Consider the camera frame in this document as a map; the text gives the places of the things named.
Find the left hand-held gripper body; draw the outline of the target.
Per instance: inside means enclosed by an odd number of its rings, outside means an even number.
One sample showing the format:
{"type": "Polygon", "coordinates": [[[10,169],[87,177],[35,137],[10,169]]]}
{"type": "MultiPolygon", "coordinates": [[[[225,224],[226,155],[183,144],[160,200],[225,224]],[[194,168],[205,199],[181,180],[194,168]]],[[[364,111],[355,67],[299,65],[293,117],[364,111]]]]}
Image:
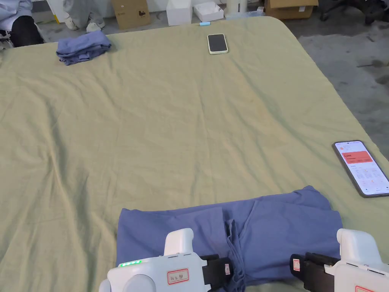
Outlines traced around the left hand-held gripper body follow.
{"type": "Polygon", "coordinates": [[[203,269],[218,255],[200,257],[193,250],[191,228],[169,232],[162,256],[119,264],[100,283],[100,292],[208,292],[203,269]]]}

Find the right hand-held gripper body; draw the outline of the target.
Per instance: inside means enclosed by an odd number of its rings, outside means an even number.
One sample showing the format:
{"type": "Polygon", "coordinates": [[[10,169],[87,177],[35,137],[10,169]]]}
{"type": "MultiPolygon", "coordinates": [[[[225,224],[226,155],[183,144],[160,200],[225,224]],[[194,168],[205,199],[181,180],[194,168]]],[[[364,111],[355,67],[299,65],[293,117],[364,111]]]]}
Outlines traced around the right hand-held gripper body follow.
{"type": "Polygon", "coordinates": [[[339,229],[340,259],[307,253],[303,265],[304,289],[310,292],[387,292],[389,266],[381,259],[373,236],[339,229]]]}

